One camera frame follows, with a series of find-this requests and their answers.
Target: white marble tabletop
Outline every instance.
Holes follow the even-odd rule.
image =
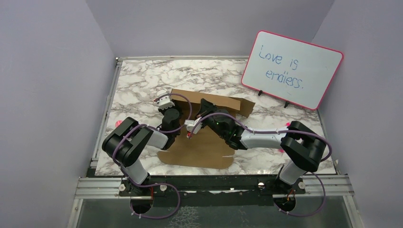
[[[160,91],[169,92],[173,88],[243,97],[255,102],[248,118],[237,116],[250,127],[279,128],[297,120],[323,136],[316,111],[292,104],[284,108],[284,101],[268,95],[258,96],[257,91],[242,86],[240,79],[245,65],[246,59],[125,60],[104,138],[113,131],[117,121],[129,116],[140,123],[158,126],[162,115],[154,106],[153,99]],[[99,150],[96,176],[122,175],[112,159],[102,149]],[[280,167],[289,161],[286,153],[276,149],[237,150],[233,155],[233,164],[227,169],[217,170],[164,164],[157,157],[158,151],[157,148],[146,146],[140,156],[144,168],[151,175],[277,174]],[[317,173],[336,173],[331,158],[320,164]]]

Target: brown cardboard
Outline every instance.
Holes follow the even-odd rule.
[[[182,94],[190,100],[192,104],[191,119],[198,113],[202,98],[220,108],[227,109],[232,116],[235,116],[235,114],[249,116],[255,104],[243,98],[231,98],[179,89],[173,89],[172,93]],[[189,105],[180,96],[172,95],[171,98],[183,110],[183,117],[180,120],[180,123],[183,124],[189,116]],[[190,140],[186,137],[186,134],[186,129],[182,128],[181,135],[175,138],[175,143],[168,151],[158,152],[158,158],[163,163],[213,169],[225,169],[231,166],[233,158],[230,156],[234,155],[235,151],[225,144],[225,141],[209,127],[200,129]]]

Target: screw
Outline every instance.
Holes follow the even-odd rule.
[[[305,183],[301,181],[300,183],[298,183],[298,187],[300,189],[305,189]]]
[[[167,188],[166,185],[160,185],[160,190],[161,190],[161,191],[165,191],[166,188]]]
[[[119,191],[126,190],[126,186],[124,184],[119,185]]]
[[[259,187],[260,189],[264,189],[264,183],[263,183],[263,182],[260,182],[260,183],[258,184],[258,187]]]

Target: metal frame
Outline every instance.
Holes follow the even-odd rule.
[[[361,219],[359,210],[355,205],[353,196],[343,196],[345,207],[347,208],[348,216],[350,217],[353,228],[364,228],[364,223]]]
[[[322,187],[315,176],[302,177],[306,194],[296,197],[323,196]],[[320,175],[327,196],[353,196],[354,190],[347,175]],[[80,178],[74,199],[151,199],[149,196],[122,197],[119,196],[119,185],[122,178]],[[284,197],[286,194],[273,195],[274,198]]]
[[[100,143],[102,136],[106,130],[106,122],[109,117],[115,90],[122,68],[122,62],[125,60],[176,60],[176,59],[239,59],[245,60],[249,56],[162,56],[162,57],[123,57],[116,58],[116,68],[113,76],[112,86],[106,100],[104,114],[99,128],[94,152],[90,164],[90,168],[96,168],[100,151]],[[345,206],[350,217],[353,228],[363,228],[363,223],[356,208],[354,201],[354,190],[351,186],[350,179],[347,175],[319,175],[323,184],[325,185],[327,196],[343,196]],[[306,185],[306,194],[296,195],[296,197],[321,197],[323,196],[322,187],[315,176],[303,176],[303,181]],[[68,221],[68,228],[75,228],[78,225],[80,211],[84,199],[151,199],[150,196],[136,196],[136,197],[121,197],[119,196],[118,187],[121,184],[122,178],[80,178],[76,193],[74,196],[73,207],[71,209],[70,218]],[[286,195],[273,195],[274,198],[284,197]]]
[[[345,206],[353,228],[363,228],[360,214],[354,202],[354,190],[348,175],[319,175],[323,182],[327,196],[343,196]],[[323,191],[319,180],[315,176],[302,176],[306,185],[306,194],[296,195],[296,197],[322,197]],[[119,196],[119,185],[122,178],[80,178],[74,203],[68,222],[69,228],[75,228],[78,224],[82,203],[84,199],[146,199],[151,200],[150,196]],[[273,195],[274,198],[284,197],[286,195]]]
[[[104,114],[102,115],[101,127],[99,128],[98,136],[96,137],[94,152],[92,154],[92,161],[94,159],[98,159],[98,157],[99,157],[98,149],[99,149],[99,146],[101,145],[102,135],[105,132],[106,122],[109,117],[109,112],[111,111],[112,102],[113,102],[113,98],[115,96],[115,90],[116,90],[117,82],[118,82],[119,75],[120,75],[120,70],[122,68],[122,60],[119,60],[118,58],[116,58],[116,60],[117,60],[117,63],[116,63],[115,73],[114,73],[114,76],[112,79],[112,86],[111,86],[111,89],[109,90],[109,95],[106,99]]]

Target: purple wall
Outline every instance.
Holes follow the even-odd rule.
[[[334,0],[86,0],[114,54],[249,55],[269,30],[311,41]]]
[[[313,42],[343,51],[321,106],[367,228],[402,227],[403,1],[336,0]]]
[[[115,57],[83,0],[0,3],[0,227],[65,227]]]

